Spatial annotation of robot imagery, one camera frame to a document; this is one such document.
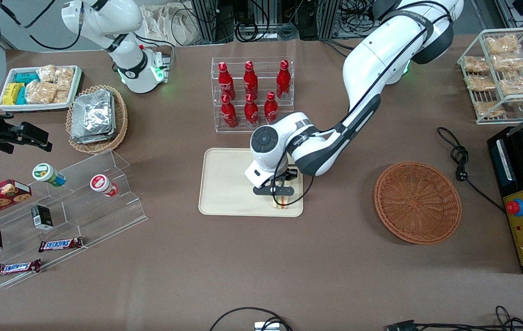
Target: red emergency stop button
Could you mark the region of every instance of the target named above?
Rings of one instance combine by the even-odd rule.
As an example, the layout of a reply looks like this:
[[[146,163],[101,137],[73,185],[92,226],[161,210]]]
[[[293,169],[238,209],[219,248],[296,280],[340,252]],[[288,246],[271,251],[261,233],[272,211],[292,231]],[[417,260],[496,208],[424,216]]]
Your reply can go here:
[[[523,201],[521,199],[513,199],[507,202],[507,212],[515,216],[523,216]]]

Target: snickers bar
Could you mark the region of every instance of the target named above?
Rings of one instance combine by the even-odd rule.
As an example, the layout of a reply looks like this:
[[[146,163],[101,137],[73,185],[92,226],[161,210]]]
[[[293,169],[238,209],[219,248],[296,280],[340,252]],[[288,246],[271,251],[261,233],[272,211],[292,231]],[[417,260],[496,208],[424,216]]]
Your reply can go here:
[[[40,272],[40,258],[33,262],[2,264],[0,263],[0,276],[20,272]]]
[[[82,246],[82,237],[53,241],[41,241],[39,253],[45,250],[76,249]]]

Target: aluminum foil container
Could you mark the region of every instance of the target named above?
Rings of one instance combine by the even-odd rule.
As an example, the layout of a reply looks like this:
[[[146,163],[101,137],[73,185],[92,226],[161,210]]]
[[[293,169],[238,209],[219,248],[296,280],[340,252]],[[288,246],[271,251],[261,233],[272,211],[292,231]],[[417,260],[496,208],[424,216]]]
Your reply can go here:
[[[116,136],[114,96],[98,90],[78,96],[73,105],[71,139],[78,144],[110,140]]]

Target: teal snack package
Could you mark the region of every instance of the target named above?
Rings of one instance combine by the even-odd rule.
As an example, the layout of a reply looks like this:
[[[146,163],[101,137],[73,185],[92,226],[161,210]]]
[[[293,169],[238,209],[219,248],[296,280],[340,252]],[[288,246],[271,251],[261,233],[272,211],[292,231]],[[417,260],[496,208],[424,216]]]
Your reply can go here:
[[[18,92],[18,98],[16,99],[17,105],[25,105],[26,104],[26,88],[20,88],[20,92]]]
[[[14,82],[23,82],[24,84],[28,84],[34,80],[39,80],[37,73],[19,73],[14,77]]]

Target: yellow snack package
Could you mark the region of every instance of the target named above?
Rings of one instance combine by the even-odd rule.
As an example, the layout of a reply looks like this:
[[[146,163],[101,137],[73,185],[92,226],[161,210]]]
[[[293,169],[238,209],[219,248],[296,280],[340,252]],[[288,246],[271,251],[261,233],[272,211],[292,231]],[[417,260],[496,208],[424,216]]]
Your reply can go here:
[[[20,88],[24,87],[24,83],[10,83],[6,86],[6,91],[2,96],[3,105],[15,105],[16,100],[18,99],[18,93]]]

